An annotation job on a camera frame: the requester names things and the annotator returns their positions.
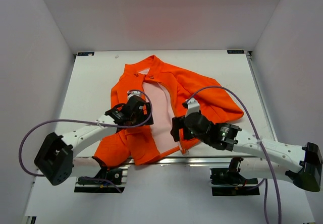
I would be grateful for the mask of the orange jacket with pink lining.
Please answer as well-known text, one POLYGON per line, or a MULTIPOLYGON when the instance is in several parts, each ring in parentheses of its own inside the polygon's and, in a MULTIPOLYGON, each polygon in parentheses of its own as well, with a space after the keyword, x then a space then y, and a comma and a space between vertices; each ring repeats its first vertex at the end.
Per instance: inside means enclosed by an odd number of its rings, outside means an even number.
POLYGON ((132 157, 136 165, 150 164, 172 153, 185 153, 198 144, 197 139, 171 136, 172 118, 183 116, 182 104, 194 92, 204 116, 214 123, 236 121, 243 110, 219 83, 207 76, 179 68, 152 55, 136 64, 125 65, 124 72, 111 89, 111 105, 127 102, 132 89, 144 91, 152 103, 153 125, 124 129, 101 140, 94 159, 103 166, 115 167, 132 157))

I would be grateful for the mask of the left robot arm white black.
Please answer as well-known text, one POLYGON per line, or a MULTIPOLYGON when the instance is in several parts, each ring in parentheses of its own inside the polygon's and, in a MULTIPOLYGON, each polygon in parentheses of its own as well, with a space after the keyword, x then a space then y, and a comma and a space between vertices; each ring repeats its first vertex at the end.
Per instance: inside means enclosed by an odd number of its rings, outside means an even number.
POLYGON ((152 124, 149 97, 134 91, 126 103, 117 104, 95 122, 86 122, 84 127, 62 135, 48 134, 34 163, 53 186, 69 177, 102 183, 107 173, 103 162, 94 157, 78 157, 78 154, 105 137, 116 136, 121 130, 152 124))

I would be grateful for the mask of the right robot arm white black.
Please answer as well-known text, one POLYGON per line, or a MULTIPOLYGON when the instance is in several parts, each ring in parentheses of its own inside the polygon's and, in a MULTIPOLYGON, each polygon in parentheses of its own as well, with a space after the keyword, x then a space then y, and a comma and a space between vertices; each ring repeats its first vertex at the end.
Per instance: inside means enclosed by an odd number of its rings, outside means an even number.
POLYGON ((272 168, 267 162, 233 158, 226 175, 234 183, 245 178, 271 178, 274 171, 279 180, 293 183, 306 191, 320 191, 322 155, 319 146, 314 143, 299 146, 258 140, 239 126, 213 123, 200 112, 172 118, 171 135, 174 141, 180 141, 181 131, 185 140, 197 139, 220 151, 240 152, 271 161, 272 168))

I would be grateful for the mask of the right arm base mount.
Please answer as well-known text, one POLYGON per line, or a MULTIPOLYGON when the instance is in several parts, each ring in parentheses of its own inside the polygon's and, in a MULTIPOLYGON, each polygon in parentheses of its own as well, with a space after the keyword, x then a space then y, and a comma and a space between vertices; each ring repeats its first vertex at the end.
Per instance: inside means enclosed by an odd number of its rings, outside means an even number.
POLYGON ((243 157, 209 157, 206 164, 210 169, 210 185, 213 197, 258 196, 263 181, 241 175, 243 157))

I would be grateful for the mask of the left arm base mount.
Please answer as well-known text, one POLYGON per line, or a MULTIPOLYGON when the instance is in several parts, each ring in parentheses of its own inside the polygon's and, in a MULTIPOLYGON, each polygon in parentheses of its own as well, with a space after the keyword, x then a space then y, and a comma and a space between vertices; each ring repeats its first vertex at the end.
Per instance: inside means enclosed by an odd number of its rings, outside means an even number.
POLYGON ((121 194, 127 183, 128 167, 129 165, 102 169, 93 178, 77 178, 74 192, 121 194))

